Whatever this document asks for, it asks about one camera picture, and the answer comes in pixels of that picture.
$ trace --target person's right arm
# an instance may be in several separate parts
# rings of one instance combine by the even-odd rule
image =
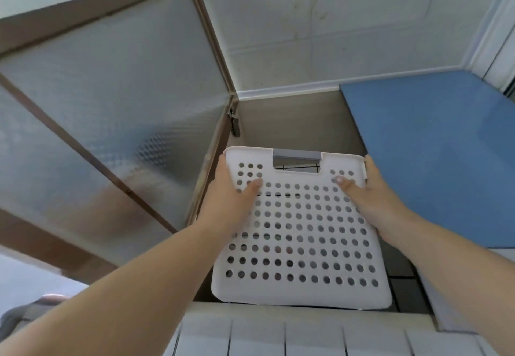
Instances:
[[[367,186],[339,177],[341,189],[500,355],[515,355],[515,263],[409,210],[365,163]]]

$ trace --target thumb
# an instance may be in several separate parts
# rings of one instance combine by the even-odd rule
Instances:
[[[336,182],[338,183],[340,189],[344,191],[344,193],[349,196],[355,204],[359,206],[361,202],[363,202],[365,198],[365,190],[358,187],[353,180],[349,180],[343,176],[338,176],[336,177]]]
[[[258,195],[258,191],[260,190],[261,186],[263,185],[263,179],[262,178],[256,178],[253,180],[250,184],[247,185],[247,188],[243,190],[241,195],[245,197],[246,201],[253,202],[256,196]]]

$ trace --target gray handle grip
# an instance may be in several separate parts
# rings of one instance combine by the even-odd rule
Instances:
[[[319,162],[322,159],[322,153],[319,151],[274,149],[274,158],[305,159]]]

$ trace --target person's left hand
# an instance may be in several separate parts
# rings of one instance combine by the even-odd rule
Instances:
[[[221,231],[224,237],[237,232],[249,216],[263,180],[248,184],[243,192],[236,191],[226,164],[225,155],[218,159],[215,179],[209,184],[197,222]]]

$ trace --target hand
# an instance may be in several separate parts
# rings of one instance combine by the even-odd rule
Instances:
[[[365,157],[367,185],[358,187],[343,176],[336,177],[341,190],[356,204],[365,219],[373,224],[383,239],[395,246],[396,229],[417,219],[422,219],[408,209],[386,184],[372,157]]]
[[[225,155],[218,159],[215,179],[209,184],[197,222],[216,228],[224,238],[237,232],[254,204],[263,180],[258,178],[238,193],[226,164]]]

